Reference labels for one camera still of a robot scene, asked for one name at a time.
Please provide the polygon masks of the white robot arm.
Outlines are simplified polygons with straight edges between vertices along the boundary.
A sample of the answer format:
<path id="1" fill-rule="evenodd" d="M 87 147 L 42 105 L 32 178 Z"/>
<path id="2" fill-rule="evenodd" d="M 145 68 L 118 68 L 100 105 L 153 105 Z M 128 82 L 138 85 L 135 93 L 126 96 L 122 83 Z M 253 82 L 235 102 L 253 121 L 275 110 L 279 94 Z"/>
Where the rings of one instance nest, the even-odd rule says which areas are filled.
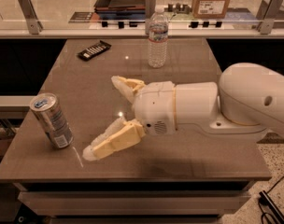
<path id="1" fill-rule="evenodd" d="M 255 63 L 236 63 L 215 82 L 145 83 L 120 76 L 114 87 L 132 105 L 135 118 L 119 117 L 84 148 L 87 161 L 132 147 L 147 135 L 189 129 L 240 138 L 271 130 L 284 138 L 284 76 Z"/>

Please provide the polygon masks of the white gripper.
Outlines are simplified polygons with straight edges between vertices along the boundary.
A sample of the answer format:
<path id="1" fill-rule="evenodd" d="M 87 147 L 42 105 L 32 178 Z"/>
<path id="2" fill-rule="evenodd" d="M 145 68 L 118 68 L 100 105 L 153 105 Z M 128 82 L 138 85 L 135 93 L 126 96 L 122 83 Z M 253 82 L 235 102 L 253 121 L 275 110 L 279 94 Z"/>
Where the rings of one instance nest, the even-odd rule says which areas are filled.
<path id="1" fill-rule="evenodd" d="M 146 85 L 143 80 L 120 76 L 113 76 L 111 81 L 123 97 L 130 103 L 134 102 L 135 119 L 120 117 L 114 120 L 84 148 L 82 157 L 86 161 L 101 160 L 134 146 L 146 133 L 166 135 L 176 131 L 174 83 L 165 81 Z"/>

